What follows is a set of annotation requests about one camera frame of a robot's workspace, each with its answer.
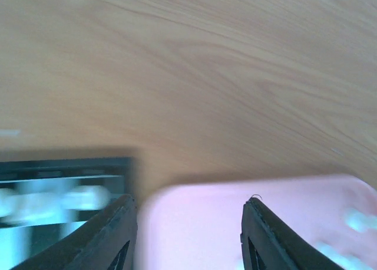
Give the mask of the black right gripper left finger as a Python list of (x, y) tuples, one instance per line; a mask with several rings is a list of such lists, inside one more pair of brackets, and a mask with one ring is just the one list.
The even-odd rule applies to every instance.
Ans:
[(133, 269), (137, 207), (120, 196), (70, 235), (14, 269)]

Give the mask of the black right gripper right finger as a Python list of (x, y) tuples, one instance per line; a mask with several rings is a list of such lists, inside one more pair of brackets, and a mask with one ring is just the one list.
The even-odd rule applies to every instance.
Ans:
[(341, 269), (303, 240), (256, 197), (251, 197), (243, 206), (240, 240), (244, 269)]

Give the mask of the pink plastic tray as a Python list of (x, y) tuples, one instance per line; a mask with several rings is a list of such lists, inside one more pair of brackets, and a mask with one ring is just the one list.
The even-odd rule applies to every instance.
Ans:
[(376, 190), (347, 174), (166, 188), (139, 211), (135, 268), (242, 269), (242, 213), (251, 197), (312, 246), (326, 243), (376, 268), (376, 230), (345, 223), (350, 209), (376, 215)]

